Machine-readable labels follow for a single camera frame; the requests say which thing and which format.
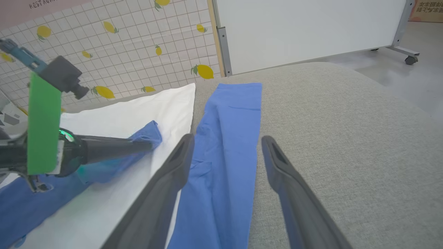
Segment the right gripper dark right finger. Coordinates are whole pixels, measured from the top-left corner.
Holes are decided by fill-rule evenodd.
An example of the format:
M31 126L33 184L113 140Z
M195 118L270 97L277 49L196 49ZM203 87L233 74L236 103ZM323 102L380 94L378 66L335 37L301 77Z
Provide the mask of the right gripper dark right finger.
M353 249L276 140L261 139L268 182L277 192L291 249Z

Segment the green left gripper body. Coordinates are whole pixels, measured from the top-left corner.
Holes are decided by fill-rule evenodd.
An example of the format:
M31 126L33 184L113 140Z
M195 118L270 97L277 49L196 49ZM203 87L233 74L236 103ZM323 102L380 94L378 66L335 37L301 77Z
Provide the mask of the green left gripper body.
M27 120L11 105L0 107L0 177L67 177L82 165L82 141L60 128L61 92L38 74L30 75Z

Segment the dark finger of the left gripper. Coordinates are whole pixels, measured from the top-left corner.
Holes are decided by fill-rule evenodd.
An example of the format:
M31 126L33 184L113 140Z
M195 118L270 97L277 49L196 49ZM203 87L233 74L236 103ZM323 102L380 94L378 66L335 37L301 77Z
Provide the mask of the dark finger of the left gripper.
M84 136L83 164L92 164L104 160L126 157L140 152L148 152L153 148L153 143L149 141Z

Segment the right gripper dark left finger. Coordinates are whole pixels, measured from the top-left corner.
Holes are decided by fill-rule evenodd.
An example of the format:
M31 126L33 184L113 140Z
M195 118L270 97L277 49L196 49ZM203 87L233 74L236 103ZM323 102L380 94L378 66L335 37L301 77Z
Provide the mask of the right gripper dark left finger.
M176 197L189 177L194 146L191 133L179 140L101 249L165 249Z

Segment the blue and white garment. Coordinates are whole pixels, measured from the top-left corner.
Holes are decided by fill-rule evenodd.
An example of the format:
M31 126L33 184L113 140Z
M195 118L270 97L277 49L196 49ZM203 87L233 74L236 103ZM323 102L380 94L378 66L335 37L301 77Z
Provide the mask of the blue and white garment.
M23 178L0 188L0 249L100 249L139 193L190 132L198 87L79 113L61 126L77 135L162 141L128 164L92 164L32 193ZM165 249L248 249L261 122L261 83L219 84L204 101L189 178L177 197Z

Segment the grey padded table surface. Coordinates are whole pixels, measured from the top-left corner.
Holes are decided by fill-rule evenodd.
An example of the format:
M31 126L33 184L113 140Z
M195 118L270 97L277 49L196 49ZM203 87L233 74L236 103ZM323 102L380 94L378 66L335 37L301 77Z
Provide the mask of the grey padded table surface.
M443 126L379 83L331 63L222 78L262 83L270 135L355 249L443 249ZM190 132L218 82L198 87ZM248 248L288 248L257 144Z

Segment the pink restaurant sign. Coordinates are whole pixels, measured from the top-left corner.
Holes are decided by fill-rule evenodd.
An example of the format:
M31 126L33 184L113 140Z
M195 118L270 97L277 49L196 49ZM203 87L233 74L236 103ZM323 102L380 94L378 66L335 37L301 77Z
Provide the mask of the pink restaurant sign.
M93 0L0 0L0 30Z

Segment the white rolling partition board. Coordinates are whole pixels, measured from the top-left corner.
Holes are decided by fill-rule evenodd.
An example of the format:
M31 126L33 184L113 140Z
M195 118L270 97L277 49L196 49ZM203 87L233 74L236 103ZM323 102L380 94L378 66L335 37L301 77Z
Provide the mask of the white rolling partition board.
M227 75L400 47L415 0L212 0Z

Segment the orange printed cardboard box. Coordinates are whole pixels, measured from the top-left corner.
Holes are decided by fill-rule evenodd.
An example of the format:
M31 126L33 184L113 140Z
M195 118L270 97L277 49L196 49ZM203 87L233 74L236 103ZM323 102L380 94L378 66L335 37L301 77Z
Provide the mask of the orange printed cardboard box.
M409 21L443 23L443 0L415 0Z

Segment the wooden wall edge trim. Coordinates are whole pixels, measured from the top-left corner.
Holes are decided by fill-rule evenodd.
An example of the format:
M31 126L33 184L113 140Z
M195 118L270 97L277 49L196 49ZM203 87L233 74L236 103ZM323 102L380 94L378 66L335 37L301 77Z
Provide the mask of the wooden wall edge trim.
M209 17L210 17L210 22L212 25L213 36L214 36L214 40L215 40L215 47L216 47L216 52L217 52L219 68L220 68L220 76L226 77L225 67L224 67L224 63L223 63L223 53L222 53L222 50L220 47L220 37L218 34L218 26L219 26L220 20L218 17L218 10L217 10L216 1L217 0L206 0L207 5L208 5L208 9L209 9Z

